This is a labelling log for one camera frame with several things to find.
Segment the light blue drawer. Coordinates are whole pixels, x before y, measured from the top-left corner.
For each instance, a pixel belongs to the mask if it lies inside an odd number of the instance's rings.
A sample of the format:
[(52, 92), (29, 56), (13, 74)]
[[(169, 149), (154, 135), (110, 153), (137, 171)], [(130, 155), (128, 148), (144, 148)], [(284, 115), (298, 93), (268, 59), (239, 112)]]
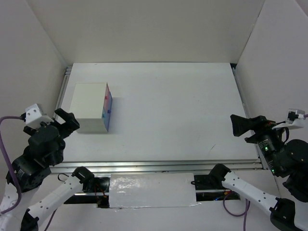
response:
[(106, 128), (106, 131), (108, 131), (109, 130), (110, 113), (109, 113), (108, 110), (106, 111), (104, 108), (103, 108), (103, 113), (102, 113), (102, 119), (103, 119), (104, 126)]

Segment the pink drawer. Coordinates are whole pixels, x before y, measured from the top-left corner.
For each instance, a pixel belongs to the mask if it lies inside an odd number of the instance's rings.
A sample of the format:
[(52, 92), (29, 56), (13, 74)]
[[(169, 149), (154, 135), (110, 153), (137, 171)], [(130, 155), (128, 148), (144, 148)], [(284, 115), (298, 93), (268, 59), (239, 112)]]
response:
[(109, 86), (108, 86), (108, 83), (106, 83), (105, 94), (104, 94), (104, 103), (103, 103), (103, 108), (106, 112), (108, 111), (109, 94), (110, 94)]

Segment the purple blue drawer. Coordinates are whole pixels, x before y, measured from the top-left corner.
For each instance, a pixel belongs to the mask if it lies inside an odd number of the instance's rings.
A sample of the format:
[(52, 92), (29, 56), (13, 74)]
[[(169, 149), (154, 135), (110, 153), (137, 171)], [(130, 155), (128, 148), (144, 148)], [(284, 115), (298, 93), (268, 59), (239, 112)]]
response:
[(111, 93), (109, 94), (109, 104), (108, 104), (108, 111), (110, 113), (110, 117), (111, 117), (111, 110), (112, 110), (112, 102), (113, 102), (113, 98)]

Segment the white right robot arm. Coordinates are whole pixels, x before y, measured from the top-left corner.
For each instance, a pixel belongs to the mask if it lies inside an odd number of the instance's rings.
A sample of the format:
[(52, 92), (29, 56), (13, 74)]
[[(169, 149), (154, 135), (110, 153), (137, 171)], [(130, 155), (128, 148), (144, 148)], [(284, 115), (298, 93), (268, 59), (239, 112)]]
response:
[(283, 122), (265, 116), (244, 118), (231, 115), (233, 135), (240, 137), (252, 132), (245, 142), (256, 145), (266, 162), (268, 173), (264, 185), (261, 175), (252, 181), (224, 164), (216, 164), (209, 173), (210, 185), (226, 188), (248, 200), (264, 212), (280, 231), (306, 231), (308, 229), (308, 143), (290, 140), (290, 131), (303, 128), (308, 115), (289, 110)]

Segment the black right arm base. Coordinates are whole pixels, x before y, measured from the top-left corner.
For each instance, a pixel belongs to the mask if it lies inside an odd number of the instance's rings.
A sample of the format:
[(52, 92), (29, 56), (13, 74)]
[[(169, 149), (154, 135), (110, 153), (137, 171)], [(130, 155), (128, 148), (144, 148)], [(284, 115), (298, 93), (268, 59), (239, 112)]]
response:
[(210, 174), (194, 175), (194, 179), (193, 181), (191, 181), (191, 185), (194, 185), (197, 191), (199, 190), (231, 191), (231, 189), (223, 187), (221, 181), (218, 181)]

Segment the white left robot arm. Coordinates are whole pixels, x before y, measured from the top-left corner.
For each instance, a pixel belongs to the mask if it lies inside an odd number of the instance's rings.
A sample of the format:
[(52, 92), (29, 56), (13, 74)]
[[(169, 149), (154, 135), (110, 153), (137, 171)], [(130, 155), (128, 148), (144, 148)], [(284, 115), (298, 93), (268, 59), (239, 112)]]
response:
[(26, 108), (20, 116), (0, 119), (23, 121), (24, 133), (29, 135), (27, 147), (14, 161), (10, 160), (4, 144), (0, 144), (8, 167), (0, 204), (2, 231), (37, 231), (75, 193), (89, 192), (94, 187), (94, 174), (86, 167), (77, 167), (54, 189), (49, 192), (42, 189), (49, 182), (51, 167), (64, 160), (65, 138), (79, 129), (73, 113), (59, 108), (55, 114), (63, 123), (45, 114), (38, 104)]

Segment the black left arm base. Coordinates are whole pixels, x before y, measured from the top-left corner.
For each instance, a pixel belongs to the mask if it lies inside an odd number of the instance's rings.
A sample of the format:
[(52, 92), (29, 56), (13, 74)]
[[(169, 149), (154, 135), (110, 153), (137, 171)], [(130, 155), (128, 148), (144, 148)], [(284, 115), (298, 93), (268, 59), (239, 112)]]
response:
[(75, 193), (64, 204), (95, 205), (97, 208), (109, 208), (109, 186), (109, 177), (95, 177), (90, 189)]

